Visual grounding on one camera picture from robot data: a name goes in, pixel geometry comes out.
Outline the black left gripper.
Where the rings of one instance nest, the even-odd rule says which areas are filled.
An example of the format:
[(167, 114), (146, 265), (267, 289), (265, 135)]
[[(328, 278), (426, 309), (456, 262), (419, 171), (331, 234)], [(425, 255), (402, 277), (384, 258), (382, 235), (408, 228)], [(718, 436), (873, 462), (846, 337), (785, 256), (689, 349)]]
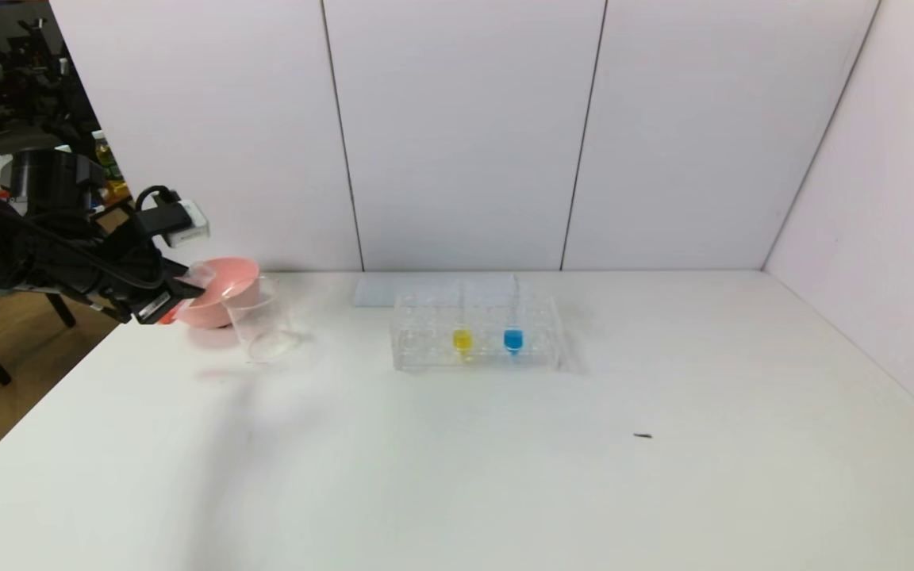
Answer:
[(188, 270), (187, 265), (164, 258), (160, 285), (142, 289), (127, 283), (109, 283), (101, 287), (101, 298), (111, 304), (117, 322), (156, 324), (183, 302), (206, 293), (206, 286), (200, 286), (199, 279), (189, 275)]

